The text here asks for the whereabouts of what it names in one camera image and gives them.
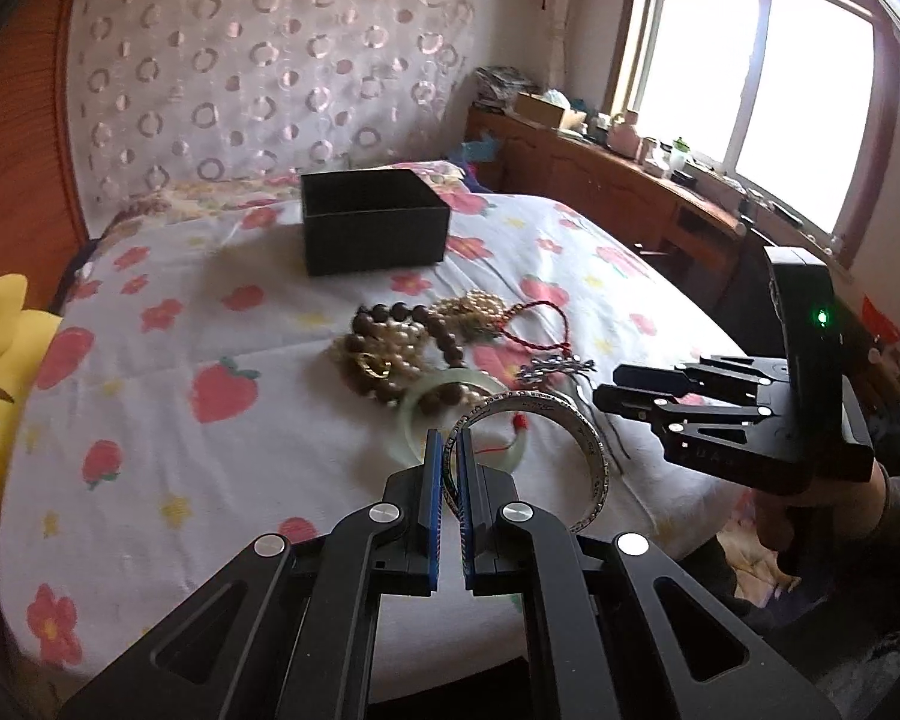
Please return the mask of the person's right hand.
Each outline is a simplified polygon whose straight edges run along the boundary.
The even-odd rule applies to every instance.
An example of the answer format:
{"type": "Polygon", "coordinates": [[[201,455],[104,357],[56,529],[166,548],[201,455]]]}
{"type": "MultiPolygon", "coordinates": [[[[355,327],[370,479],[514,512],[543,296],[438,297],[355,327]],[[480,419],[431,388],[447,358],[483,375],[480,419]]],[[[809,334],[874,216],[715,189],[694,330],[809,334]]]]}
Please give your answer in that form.
{"type": "Polygon", "coordinates": [[[756,491],[756,530],[768,550],[781,551],[793,544],[820,543],[823,539],[857,539],[870,535],[883,516],[886,476],[878,460],[871,462],[866,481],[815,479],[796,496],[756,491]]]}

